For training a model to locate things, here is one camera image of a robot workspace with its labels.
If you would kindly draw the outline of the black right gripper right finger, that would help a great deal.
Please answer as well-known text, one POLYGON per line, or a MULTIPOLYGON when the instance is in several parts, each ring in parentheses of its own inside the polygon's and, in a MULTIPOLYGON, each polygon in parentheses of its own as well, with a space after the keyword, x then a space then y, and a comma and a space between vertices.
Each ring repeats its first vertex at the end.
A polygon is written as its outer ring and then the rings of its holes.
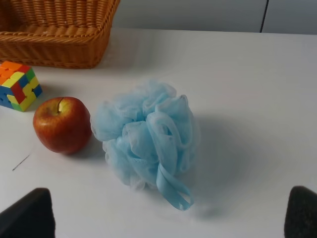
POLYGON ((317 194, 304 186, 291 189, 287 204, 284 236, 317 237, 317 194))

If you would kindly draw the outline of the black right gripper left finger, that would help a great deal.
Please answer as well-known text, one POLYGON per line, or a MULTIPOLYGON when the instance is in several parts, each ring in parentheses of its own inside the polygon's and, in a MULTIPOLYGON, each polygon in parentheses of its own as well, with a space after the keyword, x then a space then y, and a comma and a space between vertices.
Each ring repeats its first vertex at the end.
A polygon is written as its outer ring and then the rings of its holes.
POLYGON ((51 193, 35 188, 0 213, 2 238, 54 238, 56 223, 51 193))

